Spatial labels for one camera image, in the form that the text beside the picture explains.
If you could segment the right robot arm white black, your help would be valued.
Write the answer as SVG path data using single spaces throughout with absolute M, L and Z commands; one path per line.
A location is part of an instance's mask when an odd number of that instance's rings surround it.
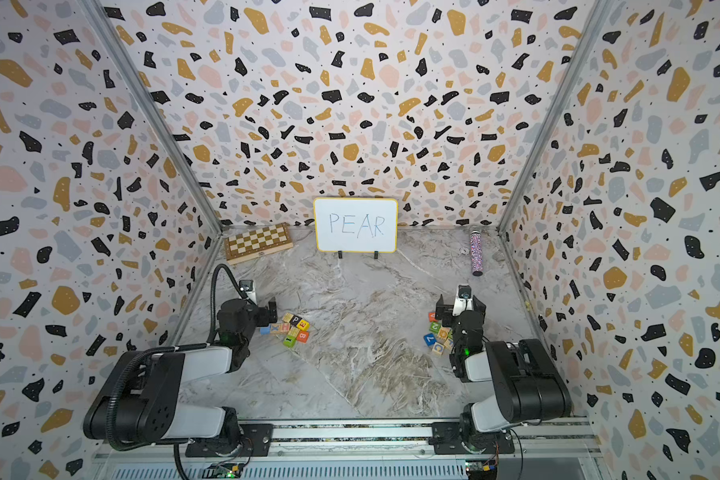
M 454 301 L 439 298 L 432 321 L 440 325 L 433 351 L 448 354 L 451 371 L 462 383 L 489 383 L 492 394 L 465 406 L 457 422 L 433 427 L 438 454 L 512 452 L 509 429 L 571 414 L 565 382 L 542 342 L 492 341 L 484 334 L 487 307 L 467 285 Z

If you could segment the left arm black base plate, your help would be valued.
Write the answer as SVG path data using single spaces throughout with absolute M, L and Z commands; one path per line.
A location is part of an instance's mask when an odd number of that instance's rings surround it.
M 273 431 L 273 424 L 239 424 L 229 432 L 222 431 L 218 437 L 197 439 L 186 447 L 185 456 L 214 460 L 266 457 L 273 439 Z

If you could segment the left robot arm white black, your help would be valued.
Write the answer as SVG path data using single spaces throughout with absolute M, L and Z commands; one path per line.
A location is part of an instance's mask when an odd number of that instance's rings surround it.
M 181 403 L 183 384 L 240 369 L 258 328 L 277 321 L 274 299 L 259 306 L 248 299 L 224 302 L 212 340 L 124 353 L 86 413 L 84 436 L 117 451 L 158 444 L 199 442 L 223 455 L 244 443 L 232 407 Z

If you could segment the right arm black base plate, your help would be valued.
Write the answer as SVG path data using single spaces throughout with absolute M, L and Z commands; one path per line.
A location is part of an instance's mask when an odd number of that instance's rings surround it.
M 502 431 L 478 432 L 465 422 L 435 422 L 428 443 L 436 455 L 512 454 L 511 435 Z

